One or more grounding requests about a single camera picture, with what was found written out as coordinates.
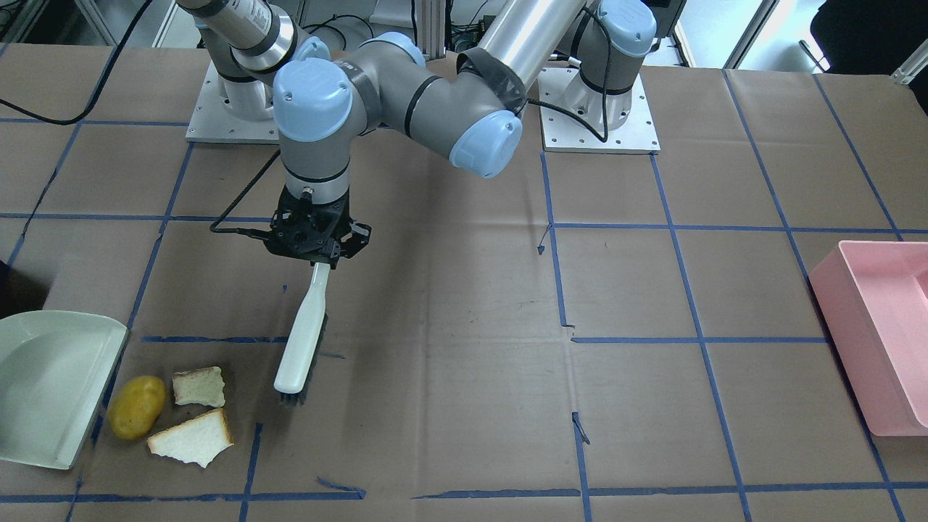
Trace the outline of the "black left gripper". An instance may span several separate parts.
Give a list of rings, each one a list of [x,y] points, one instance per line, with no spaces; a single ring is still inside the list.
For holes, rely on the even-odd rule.
[[[283,188],[265,248],[279,257],[302,259],[337,268],[369,244],[372,228],[349,215],[350,195],[328,204],[315,204],[312,196],[294,197]]]

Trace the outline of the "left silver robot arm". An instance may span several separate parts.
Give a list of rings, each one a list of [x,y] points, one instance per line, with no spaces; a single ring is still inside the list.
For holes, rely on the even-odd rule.
[[[506,167],[523,135],[528,91],[553,51],[579,70],[552,109],[601,141],[620,128],[658,32],[641,1],[510,1],[453,79],[433,74],[401,33],[385,33],[332,62],[305,42],[275,74],[272,100],[287,169],[269,231],[279,257],[335,265],[369,242],[349,215],[351,143],[379,125],[483,178]]]

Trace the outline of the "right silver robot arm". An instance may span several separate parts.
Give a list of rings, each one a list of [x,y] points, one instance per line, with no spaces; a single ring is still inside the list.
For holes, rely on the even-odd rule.
[[[245,121],[274,115],[272,87],[287,63],[331,59],[327,44],[275,4],[265,1],[179,1],[194,17],[220,77],[226,112]]]

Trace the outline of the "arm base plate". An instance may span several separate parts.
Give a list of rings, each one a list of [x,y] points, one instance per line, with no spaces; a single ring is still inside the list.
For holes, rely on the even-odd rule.
[[[570,153],[656,154],[662,149],[641,75],[630,91],[604,99],[580,70],[544,68],[537,78],[544,150]]]
[[[276,144],[271,89],[261,82],[232,82],[213,63],[190,116],[186,139],[209,144]]]

